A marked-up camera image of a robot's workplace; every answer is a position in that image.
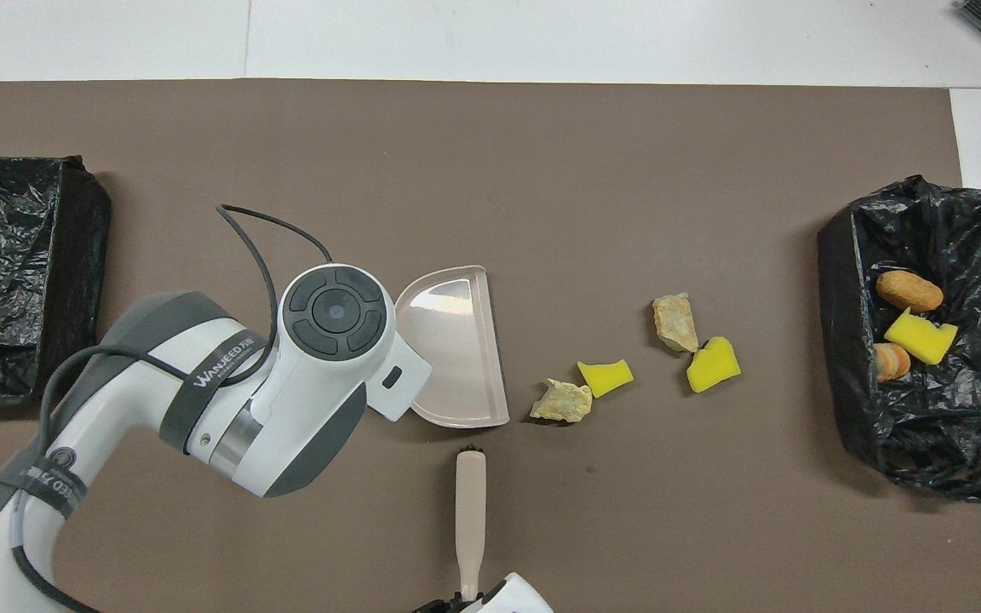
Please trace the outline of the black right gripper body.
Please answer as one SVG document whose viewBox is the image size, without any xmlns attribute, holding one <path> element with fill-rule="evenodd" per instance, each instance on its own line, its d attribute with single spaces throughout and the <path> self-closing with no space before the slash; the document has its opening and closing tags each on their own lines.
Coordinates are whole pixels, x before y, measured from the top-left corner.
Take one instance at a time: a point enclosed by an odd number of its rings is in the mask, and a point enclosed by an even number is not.
<svg viewBox="0 0 981 613">
<path fill-rule="evenodd" d="M 412 613 L 459 613 L 470 608 L 475 603 L 479 603 L 479 593 L 476 593 L 471 600 L 467 600 L 462 593 L 456 591 L 453 593 L 451 599 L 429 601 L 419 606 L 419 608 L 415 608 Z"/>
</svg>

